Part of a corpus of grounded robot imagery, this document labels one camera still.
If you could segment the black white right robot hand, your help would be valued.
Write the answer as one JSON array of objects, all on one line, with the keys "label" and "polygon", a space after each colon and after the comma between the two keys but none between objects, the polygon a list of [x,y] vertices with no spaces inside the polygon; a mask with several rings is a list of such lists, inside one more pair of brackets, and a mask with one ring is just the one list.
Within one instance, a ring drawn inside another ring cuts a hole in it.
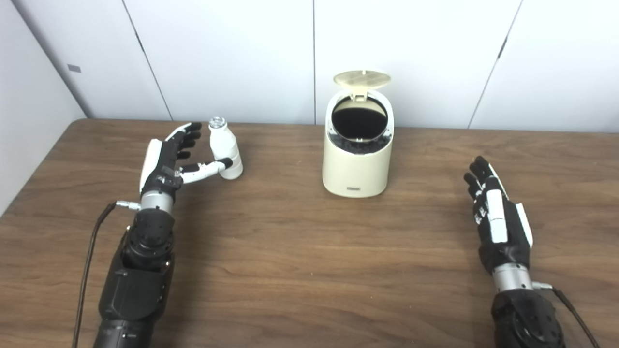
[{"label": "black white right robot hand", "polygon": [[529,268],[533,235],[522,203],[513,202],[493,166],[474,158],[463,176],[481,245],[478,256],[487,273],[504,264]]}]

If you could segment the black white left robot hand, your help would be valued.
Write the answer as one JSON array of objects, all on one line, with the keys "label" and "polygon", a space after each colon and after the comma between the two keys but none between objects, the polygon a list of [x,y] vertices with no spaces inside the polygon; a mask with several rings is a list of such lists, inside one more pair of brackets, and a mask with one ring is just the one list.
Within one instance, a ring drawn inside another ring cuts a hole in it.
[{"label": "black white left robot hand", "polygon": [[234,165],[230,157],[223,157],[177,168],[178,160],[188,159],[192,155],[187,149],[194,147],[195,141],[200,139],[202,126],[199,122],[186,123],[173,130],[164,141],[150,141],[139,183],[141,197],[150,191],[173,197],[184,184],[205,180]]}]

